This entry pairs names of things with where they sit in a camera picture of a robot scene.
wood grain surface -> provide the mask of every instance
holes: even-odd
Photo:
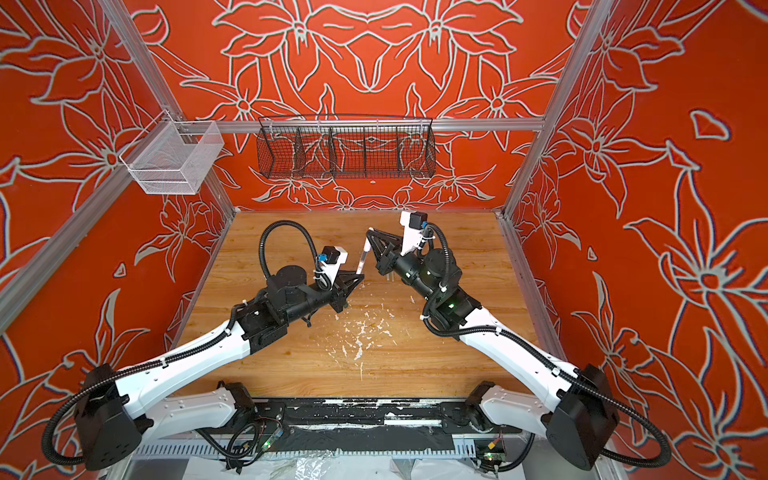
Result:
[[[259,238],[275,220],[295,220],[311,234],[318,251],[325,245],[345,248],[342,268],[357,267],[368,227],[402,235],[396,212],[240,213],[230,228],[203,291],[181,336],[181,343],[210,331],[229,316],[233,304],[264,288],[259,266]],[[447,237],[461,285],[506,326],[537,343],[493,213],[430,213]],[[291,227],[275,229],[266,243],[272,273],[296,264],[312,271],[310,249]],[[349,308],[336,314],[323,307],[312,327],[292,323],[288,334],[241,361],[214,370],[179,391],[210,391],[218,380],[242,382],[253,396],[419,396],[463,397],[482,380],[528,392],[488,357],[453,339],[429,333],[419,314],[424,299],[399,278],[376,271],[371,253],[366,279],[349,297]]]

cable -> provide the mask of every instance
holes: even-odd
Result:
[[[238,452],[235,452],[234,443],[237,440],[237,437],[245,433],[246,430],[248,430],[248,427],[253,427],[253,440],[251,440],[250,444],[248,442],[241,444],[238,448],[240,449],[239,453],[242,453],[244,450],[247,449],[247,451],[253,452],[253,449],[256,447],[256,444],[258,443],[258,439],[261,437],[261,433],[264,431],[264,424],[261,425],[261,432],[258,432],[256,429],[256,423],[251,422],[243,425],[240,427],[240,430],[238,430],[234,435],[232,435],[232,438],[227,443],[227,451],[232,452],[233,454],[237,454]],[[227,469],[237,468],[238,465],[235,465],[233,463],[233,460],[230,458],[226,458],[227,463]]]
[[[523,447],[523,451],[520,452],[520,455],[518,455],[518,457],[515,460],[508,463],[507,465],[500,465],[498,467],[498,470],[496,470],[495,468],[496,465],[492,465],[490,462],[486,462],[484,460],[480,461],[480,468],[483,470],[486,470],[487,472],[509,472],[513,468],[520,465],[523,462],[523,460],[525,460],[525,457],[527,457],[528,453],[531,451],[531,447],[533,446],[533,441],[535,438],[536,438],[535,434],[533,433],[530,434],[528,436],[528,441],[525,443],[525,447]]]
[[[214,450],[219,452],[219,454],[223,455],[224,458],[226,458],[227,460],[229,460],[229,459],[239,460],[241,458],[244,458],[244,457],[247,457],[248,455],[250,455],[250,453],[256,447],[256,439],[257,439],[257,436],[258,436],[258,434],[257,434],[257,432],[255,430],[255,426],[254,426],[253,443],[251,443],[251,445],[249,445],[247,449],[243,450],[240,453],[233,453],[233,452],[231,452],[230,448],[234,444],[235,439],[237,438],[238,435],[243,433],[244,430],[245,430],[245,428],[241,429],[236,435],[234,435],[230,439],[230,442],[229,442],[229,444],[227,444],[226,448],[221,446],[219,444],[219,442],[217,442],[216,439],[214,437],[210,436],[210,433],[206,432],[205,430],[203,430],[203,429],[195,429],[195,432],[199,433],[200,436],[203,437],[203,439],[210,444],[210,446],[214,447]]]
[[[435,249],[435,238],[434,237],[423,237],[422,242],[419,245],[418,248],[416,248],[416,256],[419,259],[423,259],[426,257],[426,253],[424,253],[424,246],[429,245],[429,250],[427,250],[427,253],[431,252]]]
[[[267,418],[267,417],[261,417],[261,419],[262,420],[272,420],[273,422],[277,423],[278,428],[282,428],[283,427],[283,424],[280,423],[280,420],[270,419],[270,418]],[[274,447],[274,444],[270,445],[270,447],[267,450],[271,450],[272,447]],[[255,454],[251,460],[243,463],[241,466],[242,467],[247,467],[248,465],[253,465],[254,463],[256,463],[259,460],[259,458],[261,458],[261,455],[264,455],[267,452],[267,450],[260,449],[259,452],[257,454]]]
[[[442,243],[444,247],[443,250],[447,250],[448,248],[445,246],[445,243],[443,243],[443,239],[441,237],[442,232],[440,232],[439,229],[436,228],[436,226],[433,226],[430,223],[428,223],[427,227],[432,227],[433,229],[435,229],[435,233],[439,232],[438,238],[440,238],[440,243]],[[443,270],[443,275],[442,275],[443,278],[447,276],[449,268],[450,268],[450,262],[446,260],[445,269]],[[575,377],[570,373],[565,372],[562,369],[559,369],[546,356],[542,355],[538,350],[536,350],[528,342],[526,342],[524,339],[514,334],[513,332],[506,329],[501,329],[501,331],[498,331],[498,329],[495,326],[490,326],[490,325],[473,326],[465,329],[449,330],[446,332],[436,329],[432,325],[432,323],[429,321],[429,318],[430,318],[429,310],[432,308],[432,304],[435,302],[435,298],[437,298],[438,293],[439,293],[438,290],[435,289],[432,292],[432,294],[429,295],[427,302],[424,305],[424,309],[422,310],[421,318],[422,318],[422,321],[424,322],[424,325],[427,327],[427,330],[429,330],[429,332],[443,338],[447,338],[447,337],[455,338],[457,336],[469,335],[471,333],[494,333],[496,335],[501,335],[506,339],[512,340],[513,342],[521,346],[526,352],[531,354],[547,369],[550,369],[553,372],[559,371],[558,376],[560,376],[565,381],[569,382],[572,385],[576,385],[580,390],[592,395],[596,399],[600,399],[604,402],[608,402],[612,404],[617,409],[629,415],[631,418],[637,420],[638,423],[640,423],[643,427],[645,427],[645,429],[651,435],[654,436],[654,438],[656,439],[656,442],[659,444],[659,449],[660,449],[659,454],[652,458],[630,457],[630,456],[622,455],[621,453],[612,452],[611,450],[608,450],[606,448],[603,448],[601,450],[602,455],[605,455],[608,458],[616,460],[617,462],[622,462],[627,465],[631,465],[634,467],[641,467],[641,468],[662,467],[667,463],[669,463],[669,461],[672,459],[672,451],[670,448],[670,444],[667,441],[667,437],[665,437],[662,431],[659,430],[659,428],[656,427],[656,425],[654,425],[649,419],[642,416],[637,410],[633,409],[632,407],[625,405],[622,402],[619,402],[613,397],[606,396],[605,394],[596,390],[594,387],[590,386],[586,382],[582,382],[578,377]]]
[[[315,243],[312,241],[312,236],[310,235],[310,232],[306,231],[306,228],[304,228],[300,223],[294,222],[292,220],[278,220],[277,222],[272,223],[269,225],[266,229],[264,229],[264,232],[261,234],[261,239],[259,240],[259,264],[261,265],[261,271],[264,272],[264,278],[268,280],[272,274],[270,273],[269,267],[266,266],[266,255],[264,254],[264,249],[266,247],[266,239],[272,233],[272,230],[275,230],[277,227],[293,227],[296,228],[299,232],[304,235],[304,238],[306,239],[306,242],[310,245],[310,252],[312,253],[312,261],[315,263],[315,270],[314,270],[314,279],[317,282],[317,285],[320,287],[321,290],[331,290],[331,287],[333,284],[331,283],[330,278],[323,273],[322,266],[320,265],[320,260],[317,257],[317,250],[315,249]]]
[[[312,312],[310,312],[310,314],[309,314],[309,315],[307,315],[307,316],[303,316],[303,317],[301,317],[301,319],[302,319],[302,320],[304,320],[304,321],[306,322],[306,324],[307,324],[307,325],[311,325],[311,324],[312,324],[312,315],[314,315],[315,313],[317,313],[317,310],[320,310],[320,309],[319,309],[319,308],[317,308],[317,309],[314,309]]]
[[[209,349],[211,346],[216,345],[221,340],[227,338],[230,334],[228,333],[230,330],[232,330],[232,327],[235,324],[235,314],[237,313],[237,310],[242,305],[236,305],[232,307],[232,311],[230,312],[230,320],[227,323],[227,327],[224,328],[224,330],[221,331],[218,335],[216,335],[213,339],[208,340],[207,342],[195,346],[189,350],[184,350],[183,352],[175,353],[173,355],[169,355],[165,357],[165,363],[173,363],[177,362],[179,360],[185,359],[188,356],[195,355],[199,352],[202,352],[205,349]],[[160,360],[150,360],[149,362],[140,363],[139,365],[134,365],[127,367],[122,370],[118,370],[114,373],[114,375],[107,377],[106,379],[103,379],[99,382],[94,383],[93,385],[84,387],[79,392],[75,393],[73,396],[71,396],[66,402],[64,402],[61,407],[59,407],[58,410],[56,410],[56,413],[54,413],[51,418],[48,420],[48,423],[45,424],[45,430],[43,430],[43,435],[41,438],[41,450],[43,451],[43,455],[45,458],[50,462],[54,463],[56,465],[79,465],[83,462],[85,462],[85,458],[82,455],[78,455],[75,457],[67,457],[66,455],[62,455],[58,452],[56,452],[56,448],[53,445],[53,435],[56,431],[56,427],[58,426],[58,423],[61,421],[62,418],[64,418],[64,415],[71,409],[77,402],[80,401],[83,397],[90,394],[91,392],[100,389],[101,387],[104,387],[108,385],[109,383],[114,382],[115,380],[122,379],[127,376],[134,375],[135,373],[144,372],[149,369],[154,369],[157,367],[163,366],[163,363]]]
[[[440,230],[440,227],[434,223],[427,223],[426,227],[424,227],[424,232],[426,233],[428,230],[435,232],[435,235],[440,239],[440,247],[442,248],[442,254],[445,261],[442,270],[442,278],[440,279],[440,287],[445,288],[448,286],[448,271],[451,268],[451,250],[448,248],[448,241],[445,238],[445,234]]]

plastic sheet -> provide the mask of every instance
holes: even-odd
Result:
[[[403,480],[396,473],[392,459],[375,455],[333,456],[331,453],[291,460],[262,460],[243,469],[238,475],[225,470],[224,463],[192,457],[183,480]],[[499,480],[525,480],[522,467],[499,474]],[[481,475],[470,465],[457,460],[416,460],[411,480],[483,480],[494,478],[492,473]]]

orange wall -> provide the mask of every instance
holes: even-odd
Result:
[[[160,111],[92,3],[0,2],[0,290]]]
[[[251,121],[334,112],[541,115],[589,5],[125,3],[188,118]],[[216,172],[243,209],[494,208],[504,203],[532,138],[531,132],[438,136],[438,176],[372,182],[267,180],[256,173],[253,137],[228,135],[231,155],[217,162]]]
[[[768,471],[767,42],[758,2],[619,1],[515,211],[569,360],[671,440],[632,478]]]
[[[42,456],[45,421],[95,366],[168,349],[224,224],[205,186],[166,197],[131,184],[118,198],[0,337],[0,478],[83,472]],[[59,451],[79,454],[71,417],[59,431]]]
[[[0,290],[118,168],[159,108],[90,0],[0,1]],[[220,236],[206,187],[132,184],[0,336],[0,478],[93,478],[40,452],[47,418],[87,371],[172,341]],[[72,420],[58,446],[79,453]]]

black wire basket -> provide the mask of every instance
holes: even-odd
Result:
[[[259,118],[259,173],[266,178],[429,178],[432,119],[323,115]]]

